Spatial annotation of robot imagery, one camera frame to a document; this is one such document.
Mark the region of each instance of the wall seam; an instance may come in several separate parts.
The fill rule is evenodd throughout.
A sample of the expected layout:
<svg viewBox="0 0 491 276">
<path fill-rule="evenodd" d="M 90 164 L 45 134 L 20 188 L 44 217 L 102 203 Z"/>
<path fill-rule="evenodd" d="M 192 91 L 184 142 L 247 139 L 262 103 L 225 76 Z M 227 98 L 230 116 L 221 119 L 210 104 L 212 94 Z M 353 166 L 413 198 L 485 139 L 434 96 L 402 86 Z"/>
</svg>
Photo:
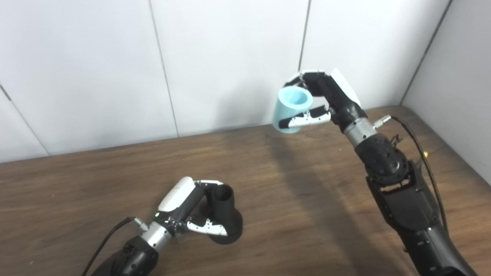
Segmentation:
<svg viewBox="0 0 491 276">
<path fill-rule="evenodd" d="M 312 0 L 308 0 L 308 4 L 307 4 L 307 15 L 305 17 L 305 25 L 303 27 L 302 47 L 300 49 L 300 60 L 299 60 L 299 68 L 298 68 L 298 71 L 299 72 L 300 72 L 300 68 L 302 66 L 303 47 L 305 45 L 305 37 L 307 35 L 307 24 L 308 24 L 308 18 L 309 18 L 309 15 L 310 15 L 310 3 L 311 2 L 312 2 Z"/>
<path fill-rule="evenodd" d="M 150 14 L 152 15 L 152 23 L 155 32 L 155 38 L 157 39 L 157 46 L 159 47 L 160 61 L 162 64 L 162 69 L 164 71 L 165 86 L 167 87 L 167 94 L 169 95 L 170 109 L 172 110 L 172 117 L 174 118 L 174 126 L 176 127 L 176 134 L 179 137 L 179 129 L 177 128 L 176 114 L 174 112 L 174 104 L 172 102 L 172 96 L 170 95 L 169 81 L 167 80 L 167 72 L 165 71 L 164 56 L 162 55 L 162 48 L 160 46 L 159 33 L 157 32 L 157 24 L 155 22 L 155 16 L 152 7 L 152 0 L 148 0 L 148 6 L 150 7 Z"/>
<path fill-rule="evenodd" d="M 41 142 L 41 140 L 37 136 L 36 132 L 34 132 L 34 130 L 32 129 L 31 125 L 29 125 L 29 123 L 27 122 L 26 118 L 24 117 L 24 115 L 22 115 L 21 111 L 19 110 L 19 108 L 17 107 L 17 105 L 15 105 L 14 101 L 12 101 L 12 98 L 7 93 L 7 91 L 5 90 L 5 88 L 1 85 L 1 83 L 0 83 L 0 90 L 4 93 L 4 95 L 7 98 L 7 100 L 9 100 L 10 103 L 12 104 L 12 106 L 15 108 L 15 111 L 17 112 L 17 114 L 19 114 L 19 116 L 21 117 L 21 119 L 24 121 L 24 123 L 26 124 L 27 128 L 29 128 L 29 131 L 31 131 L 31 133 L 34 136 L 34 138 L 36 138 L 37 142 L 43 148 L 43 150 L 46 153 L 46 155 L 47 156 L 51 156 L 51 154 L 48 152 L 48 150 L 46 149 L 46 147 L 44 146 L 44 144 Z"/>
<path fill-rule="evenodd" d="M 419 69 L 421 68 L 421 65 L 423 64 L 423 61 L 424 59 L 426 58 L 426 54 L 428 53 L 428 51 L 430 50 L 430 47 L 431 47 L 431 44 L 433 43 L 433 40 L 435 39 L 436 37 L 436 33 L 438 33 L 438 30 L 440 29 L 440 26 L 441 26 L 441 23 L 443 22 L 443 19 L 445 18 L 445 16 L 447 15 L 447 12 L 448 12 L 448 9 L 450 8 L 450 5 L 452 4 L 453 0 L 449 0 L 448 1 L 448 4 L 447 6 L 445 7 L 445 10 L 443 11 L 443 14 L 441 15 L 440 17 L 440 21 L 438 22 L 436 28 L 435 28 L 435 31 L 433 32 L 432 34 L 432 37 L 430 38 L 430 41 L 428 42 L 428 45 L 426 46 L 426 49 L 425 49 L 425 52 L 423 54 L 423 56 L 421 57 L 419 63 L 418 63 L 418 66 L 416 67 L 416 70 L 414 71 L 414 74 L 412 75 L 411 77 L 411 80 L 409 81 L 409 84 L 408 84 L 408 87 L 406 88 L 406 90 L 404 91 L 404 94 L 401 98 L 401 101 L 399 102 L 399 105 L 401 106 L 402 103 L 404 102 L 408 92 L 409 92 L 409 89 L 411 88 L 412 86 L 412 83 L 414 82 L 414 79 L 416 78 L 416 75 L 418 74 L 419 72 Z"/>
</svg>

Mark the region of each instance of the wooden table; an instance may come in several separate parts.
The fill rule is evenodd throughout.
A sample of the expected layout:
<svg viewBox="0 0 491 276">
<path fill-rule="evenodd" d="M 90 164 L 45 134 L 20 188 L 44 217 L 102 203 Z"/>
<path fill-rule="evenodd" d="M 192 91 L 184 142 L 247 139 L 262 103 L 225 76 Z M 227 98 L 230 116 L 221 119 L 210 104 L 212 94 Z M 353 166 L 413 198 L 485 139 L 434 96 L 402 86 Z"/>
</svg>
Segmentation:
<svg viewBox="0 0 491 276">
<path fill-rule="evenodd" d="M 388 113 L 407 120 L 430 153 L 457 248 L 479 275 L 491 275 L 491 187 L 408 109 L 368 111 L 372 121 Z M 380 131 L 401 133 L 399 148 L 418 157 L 396 122 Z M 116 223 L 150 221 L 186 175 L 231 185 L 244 233 L 228 246 L 188 233 L 166 247 L 153 276 L 417 275 L 332 124 L 295 135 L 266 125 L 1 164 L 0 274 L 79 275 Z M 137 233 L 118 231 L 92 269 Z"/>
</svg>

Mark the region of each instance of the robotic hand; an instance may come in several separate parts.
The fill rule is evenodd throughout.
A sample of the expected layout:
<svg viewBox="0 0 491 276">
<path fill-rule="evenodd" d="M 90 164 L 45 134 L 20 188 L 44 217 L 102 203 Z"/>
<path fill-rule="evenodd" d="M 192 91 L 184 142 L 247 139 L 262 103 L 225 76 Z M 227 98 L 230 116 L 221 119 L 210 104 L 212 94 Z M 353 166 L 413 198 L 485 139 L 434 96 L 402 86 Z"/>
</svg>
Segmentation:
<svg viewBox="0 0 491 276">
<path fill-rule="evenodd" d="M 303 71 L 285 84 L 291 85 L 307 89 L 314 97 L 325 97 L 329 107 L 282 119 L 278 126 L 285 129 L 332 120 L 339 127 L 365 165 L 368 187 L 385 221 L 399 234 L 418 273 L 422 276 L 477 276 L 452 243 L 444 227 L 444 212 L 439 216 L 441 202 L 435 201 L 421 171 L 385 135 L 377 132 L 377 128 L 391 118 L 403 124 L 429 169 L 407 124 L 389 115 L 370 123 L 356 94 L 336 69 L 331 75 L 323 71 Z"/>
<path fill-rule="evenodd" d="M 190 217 L 203 196 L 207 198 L 211 213 L 207 218 Z M 191 230 L 208 234 L 214 242 L 226 245 L 238 240 L 243 228 L 242 215 L 234 207 L 230 186 L 217 180 L 193 181 L 190 177 L 181 179 L 167 194 L 149 226 L 138 218 L 133 221 L 143 233 L 128 240 L 123 249 L 94 271 L 93 276 L 146 276 L 155 268 L 159 252 L 172 237 Z"/>
</svg>

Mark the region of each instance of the black cable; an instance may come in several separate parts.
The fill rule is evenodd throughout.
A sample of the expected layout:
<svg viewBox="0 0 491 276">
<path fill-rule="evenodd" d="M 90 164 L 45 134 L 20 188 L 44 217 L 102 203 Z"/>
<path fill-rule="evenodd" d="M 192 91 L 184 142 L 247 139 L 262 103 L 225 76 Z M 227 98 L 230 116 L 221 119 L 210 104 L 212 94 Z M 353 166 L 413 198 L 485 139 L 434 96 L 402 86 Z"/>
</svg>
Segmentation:
<svg viewBox="0 0 491 276">
<path fill-rule="evenodd" d="M 428 162 L 428 159 L 426 159 L 425 152 L 423 151 L 423 147 L 421 147 L 418 138 L 416 138 L 416 134 L 414 134 L 414 131 L 412 131 L 408 123 L 402 121 L 401 119 L 395 116 L 391 116 L 391 117 L 392 119 L 394 119 L 395 121 L 399 122 L 402 125 L 402 127 L 407 131 L 411 139 L 416 144 L 416 147 L 418 148 L 419 155 L 421 155 L 421 160 L 423 160 L 423 163 L 425 164 L 426 170 L 428 171 L 428 175 L 431 180 L 431 184 L 433 186 L 433 190 L 435 191 L 436 201 L 440 206 L 440 215 L 441 215 L 441 221 L 443 223 L 443 228 L 445 228 L 445 230 L 448 232 L 447 216 L 445 214 L 445 209 L 443 208 L 443 203 L 441 202 L 440 191 L 438 190 L 438 186 L 436 185 L 435 177 L 433 176 L 433 172 L 431 171 L 430 163 Z"/>
<path fill-rule="evenodd" d="M 106 242 L 108 242 L 109 238 L 119 229 L 121 228 L 123 225 L 131 222 L 132 220 L 134 220 L 135 217 L 128 217 L 128 218 L 125 218 L 124 220 L 122 220 L 120 223 L 116 224 L 116 226 L 111 230 L 111 232 L 109 232 L 109 234 L 102 240 L 102 243 L 101 245 L 99 245 L 99 247 L 97 248 L 97 250 L 95 251 L 94 255 L 92 256 L 92 258 L 90 259 L 89 263 L 87 264 L 87 266 L 85 267 L 85 269 L 83 270 L 82 272 L 82 276 L 85 276 L 87 275 L 87 272 L 89 271 L 90 269 L 90 266 L 92 265 L 92 263 L 94 262 L 95 258 L 97 257 L 97 255 L 99 255 L 99 253 L 101 252 L 102 248 L 104 247 L 104 245 L 106 245 Z"/>
</svg>

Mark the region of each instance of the light blue cup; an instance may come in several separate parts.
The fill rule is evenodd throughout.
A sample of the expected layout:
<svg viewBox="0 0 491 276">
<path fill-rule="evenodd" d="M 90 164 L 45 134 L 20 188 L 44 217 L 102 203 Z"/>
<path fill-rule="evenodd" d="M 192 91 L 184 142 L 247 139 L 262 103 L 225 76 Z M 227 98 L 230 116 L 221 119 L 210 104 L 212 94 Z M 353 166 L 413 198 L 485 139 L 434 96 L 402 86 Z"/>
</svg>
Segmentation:
<svg viewBox="0 0 491 276">
<path fill-rule="evenodd" d="M 313 102 L 314 99 L 307 89 L 298 86 L 287 86 L 280 89 L 273 115 L 274 128 L 283 133 L 297 133 L 301 127 L 280 129 L 278 122 L 309 110 Z"/>
</svg>

